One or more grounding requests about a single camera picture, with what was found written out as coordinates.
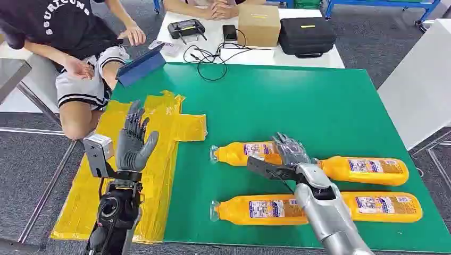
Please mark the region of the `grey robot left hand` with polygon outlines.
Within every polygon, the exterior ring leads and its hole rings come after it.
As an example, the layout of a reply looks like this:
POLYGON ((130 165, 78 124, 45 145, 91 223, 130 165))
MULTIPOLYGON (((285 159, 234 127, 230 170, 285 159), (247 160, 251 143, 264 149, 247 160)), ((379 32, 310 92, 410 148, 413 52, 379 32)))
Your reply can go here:
POLYGON ((133 101, 124 121, 116 145, 115 163, 120 171, 141 172, 154 151, 159 132, 152 131, 145 141, 149 118, 143 118, 145 110, 140 100, 133 101))

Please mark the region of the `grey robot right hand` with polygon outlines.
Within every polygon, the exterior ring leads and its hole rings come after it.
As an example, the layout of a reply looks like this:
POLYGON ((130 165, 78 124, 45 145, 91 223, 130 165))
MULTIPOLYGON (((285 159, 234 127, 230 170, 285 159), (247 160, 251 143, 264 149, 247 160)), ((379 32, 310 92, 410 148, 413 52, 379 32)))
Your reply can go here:
POLYGON ((272 136, 272 141, 283 165, 294 167, 299 163, 311 163, 304 146, 295 139, 277 132, 272 136))

